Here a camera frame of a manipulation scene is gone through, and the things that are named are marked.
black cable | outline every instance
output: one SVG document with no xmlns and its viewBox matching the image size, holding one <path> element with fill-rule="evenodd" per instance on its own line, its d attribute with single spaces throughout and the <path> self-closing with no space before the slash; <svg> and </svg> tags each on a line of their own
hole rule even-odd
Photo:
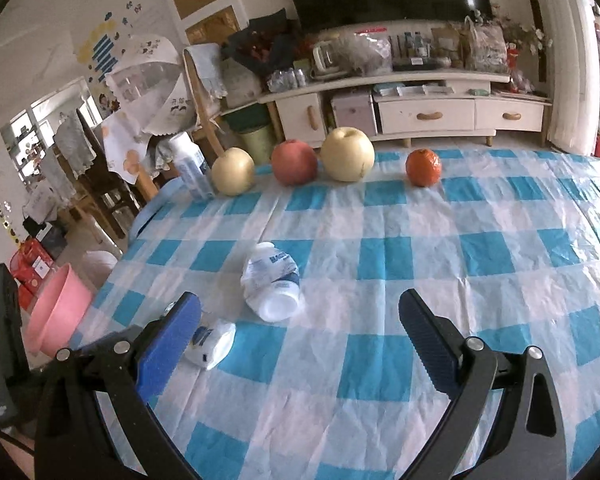
<svg viewBox="0 0 600 480">
<path fill-rule="evenodd" d="M 10 434 L 5 433 L 1 429 L 0 438 L 2 440 L 7 441 L 9 444 L 13 444 L 15 447 L 23 450 L 25 453 L 29 453 L 31 456 L 33 456 L 34 451 L 29 446 L 26 446 L 25 444 L 21 443 L 21 441 L 17 440 L 16 438 L 13 438 Z"/>
</svg>

blue and white tablecloth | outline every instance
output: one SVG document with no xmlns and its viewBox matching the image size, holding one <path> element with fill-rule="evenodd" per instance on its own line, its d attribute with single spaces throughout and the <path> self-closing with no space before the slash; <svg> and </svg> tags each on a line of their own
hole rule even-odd
<svg viewBox="0 0 600 480">
<path fill-rule="evenodd" d="M 237 323 L 234 347 L 209 372 L 181 361 L 152 405 L 205 480 L 394 479 L 448 404 L 398 320 L 398 297 L 413 287 L 465 336 L 544 350 L 572 476 L 600 443 L 600 161 L 438 153 L 443 179 L 430 189 L 404 180 L 406 153 L 378 153 L 348 186 L 322 177 L 289 189 L 262 174 L 234 199 L 192 203 L 183 190 L 116 266 L 72 345 L 145 325 L 190 290 Z M 261 240 L 300 268 L 306 309 L 287 322 L 261 322 L 242 298 L 242 265 Z"/>
</svg>

trash can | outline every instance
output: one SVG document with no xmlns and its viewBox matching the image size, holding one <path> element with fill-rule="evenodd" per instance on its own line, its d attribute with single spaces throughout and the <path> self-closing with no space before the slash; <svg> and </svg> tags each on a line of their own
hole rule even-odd
<svg viewBox="0 0 600 480">
<path fill-rule="evenodd" d="M 244 149 L 251 155 L 256 166 L 268 164 L 271 160 L 271 152 L 275 142 L 273 130 L 270 124 L 259 128 L 252 128 L 244 132 L 238 132 Z"/>
</svg>

storage box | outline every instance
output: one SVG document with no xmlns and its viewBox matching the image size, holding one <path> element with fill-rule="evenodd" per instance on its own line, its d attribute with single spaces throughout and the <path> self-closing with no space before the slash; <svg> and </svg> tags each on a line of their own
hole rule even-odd
<svg viewBox="0 0 600 480">
<path fill-rule="evenodd" d="M 371 90 L 337 94 L 331 99 L 331 108 L 338 128 L 343 126 L 357 128 L 365 132 L 368 137 L 378 134 Z"/>
</svg>

drawer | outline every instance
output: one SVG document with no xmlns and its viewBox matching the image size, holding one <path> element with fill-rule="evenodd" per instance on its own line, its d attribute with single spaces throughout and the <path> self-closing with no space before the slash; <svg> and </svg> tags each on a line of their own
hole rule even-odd
<svg viewBox="0 0 600 480">
<path fill-rule="evenodd" d="M 378 103 L 382 132 L 473 130 L 473 99 L 417 99 Z"/>
<path fill-rule="evenodd" d="M 319 94 L 304 94 L 276 101 L 285 139 L 319 142 L 324 140 L 327 128 L 322 118 Z"/>
<path fill-rule="evenodd" d="M 542 131 L 544 106 L 539 103 L 511 99 L 475 100 L 475 127 L 477 130 Z"/>
</svg>

